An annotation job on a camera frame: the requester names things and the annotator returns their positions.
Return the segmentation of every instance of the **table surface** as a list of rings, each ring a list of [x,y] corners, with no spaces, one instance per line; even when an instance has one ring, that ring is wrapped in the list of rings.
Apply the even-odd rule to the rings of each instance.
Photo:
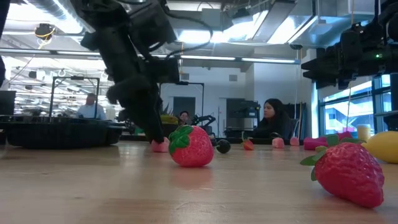
[[[12,148],[0,160],[0,223],[398,222],[398,166],[383,164],[385,202],[374,210],[326,193],[298,147],[233,145],[183,169],[146,142],[77,150]]]

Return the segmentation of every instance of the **toy strawberry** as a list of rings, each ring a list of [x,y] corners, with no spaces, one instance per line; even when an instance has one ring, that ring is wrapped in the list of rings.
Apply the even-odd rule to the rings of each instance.
[[[384,200],[384,176],[375,158],[356,139],[328,139],[332,147],[301,161],[315,166],[311,179],[336,197],[367,208],[379,206]]]
[[[254,144],[252,141],[250,141],[250,139],[252,139],[251,137],[248,137],[247,139],[244,138],[244,132],[242,131],[242,145],[243,145],[243,149],[247,150],[247,151],[253,151],[254,150]]]
[[[213,159],[214,149],[206,131],[198,126],[180,126],[169,136],[169,153],[182,167],[201,167]]]

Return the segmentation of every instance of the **cup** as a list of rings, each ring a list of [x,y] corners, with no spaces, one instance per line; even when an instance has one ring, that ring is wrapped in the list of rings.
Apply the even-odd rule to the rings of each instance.
[[[371,137],[371,126],[370,124],[359,124],[356,126],[358,132],[358,139],[367,141]]]

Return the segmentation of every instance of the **person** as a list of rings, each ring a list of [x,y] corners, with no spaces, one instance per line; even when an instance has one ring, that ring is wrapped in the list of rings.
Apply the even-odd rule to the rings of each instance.
[[[257,125],[252,137],[271,138],[279,134],[283,139],[290,135],[290,118],[284,110],[284,105],[278,99],[268,99],[264,103],[264,118]]]
[[[188,120],[189,120],[188,111],[181,111],[181,113],[180,113],[180,125],[186,125]]]
[[[81,106],[77,111],[78,118],[89,118],[89,119],[100,119],[106,120],[106,115],[104,108],[101,105],[97,105],[97,115],[94,117],[95,113],[95,94],[89,93],[87,95],[86,104]]]

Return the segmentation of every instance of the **yellow lemon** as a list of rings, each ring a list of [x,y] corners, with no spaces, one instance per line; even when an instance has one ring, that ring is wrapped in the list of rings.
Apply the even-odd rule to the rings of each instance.
[[[362,146],[384,162],[398,163],[398,131],[375,134]]]

